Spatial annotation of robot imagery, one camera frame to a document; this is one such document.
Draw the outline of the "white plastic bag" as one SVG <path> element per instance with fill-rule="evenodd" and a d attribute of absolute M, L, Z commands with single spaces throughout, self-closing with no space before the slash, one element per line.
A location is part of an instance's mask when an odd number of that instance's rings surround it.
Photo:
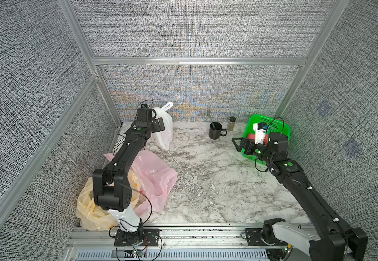
<path fill-rule="evenodd" d="M 163 107 L 154 107 L 153 110 L 156 113 L 152 113 L 152 115 L 156 115 L 156 119 L 161 118 L 164 123 L 165 130 L 162 130 L 157 133 L 151 134 L 152 141 L 161 149 L 168 151 L 170 148 L 170 144 L 173 140 L 173 119 L 170 114 L 167 112 L 173 106 L 172 102 L 166 103 Z"/>

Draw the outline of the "pink plastic bag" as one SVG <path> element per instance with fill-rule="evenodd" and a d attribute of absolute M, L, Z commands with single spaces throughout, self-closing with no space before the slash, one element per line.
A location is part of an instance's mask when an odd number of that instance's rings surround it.
<path fill-rule="evenodd" d="M 178 173 L 168 166 L 159 156 L 148 150 L 138 153 L 127 175 L 128 186 L 142 192 L 132 192 L 131 205 L 135 213 L 142 217 L 150 211 L 162 211 Z"/>

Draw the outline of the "beige plastic bag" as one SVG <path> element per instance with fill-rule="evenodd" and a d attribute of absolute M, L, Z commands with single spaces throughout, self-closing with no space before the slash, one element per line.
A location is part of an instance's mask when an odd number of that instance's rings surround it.
<path fill-rule="evenodd" d="M 133 170 L 129 171 L 128 180 L 131 188 L 142 190 L 141 180 Z M 139 193 L 133 191 L 130 204 L 132 209 L 139 199 Z M 94 203 L 92 177 L 88 178 L 80 192 L 75 214 L 80 219 L 80 226 L 89 231 L 108 231 L 114 225 L 118 225 L 117 219 L 112 214 Z"/>

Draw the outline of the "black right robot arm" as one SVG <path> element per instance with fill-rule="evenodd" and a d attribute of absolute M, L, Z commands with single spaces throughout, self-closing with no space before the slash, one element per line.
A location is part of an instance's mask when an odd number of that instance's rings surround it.
<path fill-rule="evenodd" d="M 282 218 L 266 220 L 259 237 L 264 244 L 286 242 L 313 261 L 364 259 L 368 236 L 340 217 L 313 187 L 303 168 L 289 158 L 286 135 L 273 132 L 266 145 L 248 138 L 233 138 L 232 142 L 238 152 L 266 163 L 268 171 L 294 196 L 316 230 L 307 233 Z"/>

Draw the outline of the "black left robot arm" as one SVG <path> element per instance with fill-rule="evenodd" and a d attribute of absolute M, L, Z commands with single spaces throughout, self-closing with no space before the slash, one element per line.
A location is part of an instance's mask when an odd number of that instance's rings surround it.
<path fill-rule="evenodd" d="M 163 119 L 157 117 L 154 109 L 137 109 L 136 120 L 126 131 L 125 141 L 113 160 L 92 175 L 94 203 L 112 214 L 127 232 L 137 232 L 143 226 L 131 205 L 129 170 L 151 134 L 163 130 Z"/>

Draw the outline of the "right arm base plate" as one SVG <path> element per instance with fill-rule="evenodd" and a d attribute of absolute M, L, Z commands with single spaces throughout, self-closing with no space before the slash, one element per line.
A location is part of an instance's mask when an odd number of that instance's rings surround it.
<path fill-rule="evenodd" d="M 272 232 L 265 228 L 246 228 L 241 234 L 249 246 L 288 246 L 284 241 L 276 239 Z"/>

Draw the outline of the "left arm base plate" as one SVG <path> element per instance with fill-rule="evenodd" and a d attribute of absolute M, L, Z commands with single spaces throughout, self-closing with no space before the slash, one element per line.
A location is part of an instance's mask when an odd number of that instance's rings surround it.
<path fill-rule="evenodd" d="M 158 246 L 159 240 L 159 229 L 144 229 L 136 232 L 125 232 L 119 229 L 115 235 L 114 246 Z"/>

